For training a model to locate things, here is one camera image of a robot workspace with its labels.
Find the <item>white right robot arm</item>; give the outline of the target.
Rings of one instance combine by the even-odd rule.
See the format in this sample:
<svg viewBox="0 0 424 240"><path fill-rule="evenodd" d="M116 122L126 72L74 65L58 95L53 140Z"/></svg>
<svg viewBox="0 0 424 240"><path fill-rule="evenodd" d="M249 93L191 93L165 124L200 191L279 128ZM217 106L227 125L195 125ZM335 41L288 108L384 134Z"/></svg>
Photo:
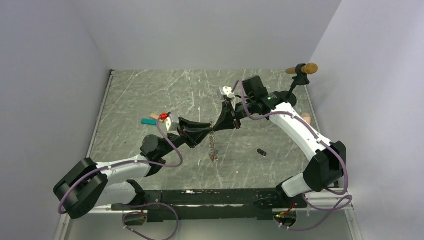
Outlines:
<svg viewBox="0 0 424 240"><path fill-rule="evenodd" d="M309 192L321 192L328 186L344 179L342 191L333 191L335 195L344 195L348 191L349 177L346 166L346 147L338 141L332 142L307 123L289 102L285 102L280 92L262 97L251 96L246 99L247 85L256 82L263 89L261 78L254 76L236 81L233 87L220 87L219 95L223 99L221 116L214 125L214 131L239 129L241 120L253 121L266 119L283 130L309 159L306 169L293 176L278 187L276 203L288 208L295 202L296 196Z"/></svg>

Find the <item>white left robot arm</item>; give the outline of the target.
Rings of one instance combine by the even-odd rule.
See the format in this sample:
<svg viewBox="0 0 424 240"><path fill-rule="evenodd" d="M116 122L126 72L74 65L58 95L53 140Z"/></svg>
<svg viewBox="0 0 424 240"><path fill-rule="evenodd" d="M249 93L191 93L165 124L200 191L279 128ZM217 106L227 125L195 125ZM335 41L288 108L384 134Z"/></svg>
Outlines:
<svg viewBox="0 0 424 240"><path fill-rule="evenodd" d="M108 204L124 204L131 210L144 203L143 189L131 179L146 178L162 168L177 168L183 164L179 147L195 148L214 131L211 123L194 122L182 117L172 122L165 118L167 133L158 125L159 136L147 135L140 154L110 162L80 160L53 188L59 200L58 213L78 219L93 208Z"/></svg>

